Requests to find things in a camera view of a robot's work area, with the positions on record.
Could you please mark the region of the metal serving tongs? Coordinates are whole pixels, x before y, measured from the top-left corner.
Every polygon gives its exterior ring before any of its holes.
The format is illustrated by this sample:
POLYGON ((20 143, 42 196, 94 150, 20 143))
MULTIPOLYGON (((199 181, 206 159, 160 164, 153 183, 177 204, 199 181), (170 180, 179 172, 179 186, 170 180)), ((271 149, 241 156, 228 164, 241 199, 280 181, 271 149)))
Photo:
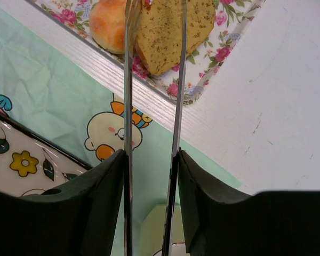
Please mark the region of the metal serving tongs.
MULTIPOLYGON (((127 1, 125 8, 125 52, 124 52, 124 150, 126 164, 124 174, 124 255, 132 255, 132 206, 133 206, 133 46, 142 10, 142 1, 127 1)), ((169 175, 169 188, 165 213, 164 234, 162 242, 162 255, 172 254, 172 224, 175 206, 175 195, 178 178, 178 161, 180 149, 180 133, 183 109, 183 94, 186 75, 186 49, 187 49, 187 2, 181 1, 181 33, 182 46, 179 68, 178 96, 175 109, 173 129, 173 142, 171 154, 171 168, 169 175)))

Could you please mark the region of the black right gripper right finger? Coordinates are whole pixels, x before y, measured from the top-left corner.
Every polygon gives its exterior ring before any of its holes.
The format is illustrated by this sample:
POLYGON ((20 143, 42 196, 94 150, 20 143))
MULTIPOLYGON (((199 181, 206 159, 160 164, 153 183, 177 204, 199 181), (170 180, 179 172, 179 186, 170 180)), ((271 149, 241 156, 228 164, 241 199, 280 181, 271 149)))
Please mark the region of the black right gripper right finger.
POLYGON ((320 255, 320 191, 243 193, 179 152, 190 255, 320 255))

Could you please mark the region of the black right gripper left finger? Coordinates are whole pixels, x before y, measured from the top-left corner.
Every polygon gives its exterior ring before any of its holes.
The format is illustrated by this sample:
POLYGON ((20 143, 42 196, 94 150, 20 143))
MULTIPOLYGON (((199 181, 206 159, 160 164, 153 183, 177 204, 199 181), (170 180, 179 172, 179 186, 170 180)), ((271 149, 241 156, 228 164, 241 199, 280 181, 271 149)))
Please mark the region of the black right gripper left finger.
POLYGON ((0 192, 0 255, 110 255, 125 152, 42 194, 0 192))

